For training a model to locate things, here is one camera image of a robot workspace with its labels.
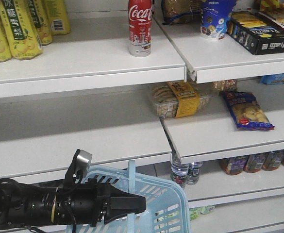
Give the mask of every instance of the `basket handle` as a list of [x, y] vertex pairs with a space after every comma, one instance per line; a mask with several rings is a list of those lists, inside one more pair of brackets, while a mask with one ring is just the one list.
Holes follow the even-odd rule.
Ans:
[[[135, 194], [135, 160], [129, 160], [127, 178], [129, 178], [128, 192]], [[134, 233], [134, 213], [128, 214], [127, 233]]]

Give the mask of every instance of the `drink can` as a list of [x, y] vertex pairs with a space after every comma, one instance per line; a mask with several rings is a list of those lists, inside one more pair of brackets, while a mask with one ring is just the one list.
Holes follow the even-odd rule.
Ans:
[[150, 54], [150, 30], [152, 0], [129, 0], [129, 52], [132, 56], [145, 57]]

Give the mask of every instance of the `blue cup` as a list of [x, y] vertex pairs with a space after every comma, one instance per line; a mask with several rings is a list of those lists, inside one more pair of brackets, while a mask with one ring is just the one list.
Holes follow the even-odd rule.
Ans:
[[201, 35], [219, 40], [225, 37], [236, 0], [202, 0]]

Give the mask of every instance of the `blue snack bag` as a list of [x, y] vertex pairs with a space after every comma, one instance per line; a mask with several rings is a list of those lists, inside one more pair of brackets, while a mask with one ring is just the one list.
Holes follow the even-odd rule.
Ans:
[[274, 130], [253, 93], [223, 92], [223, 97], [237, 128], [245, 130]]

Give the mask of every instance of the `black snack box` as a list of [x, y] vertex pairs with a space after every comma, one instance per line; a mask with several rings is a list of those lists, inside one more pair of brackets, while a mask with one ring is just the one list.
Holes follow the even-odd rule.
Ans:
[[284, 52], [284, 33], [250, 12], [234, 12], [227, 34], [254, 55]]

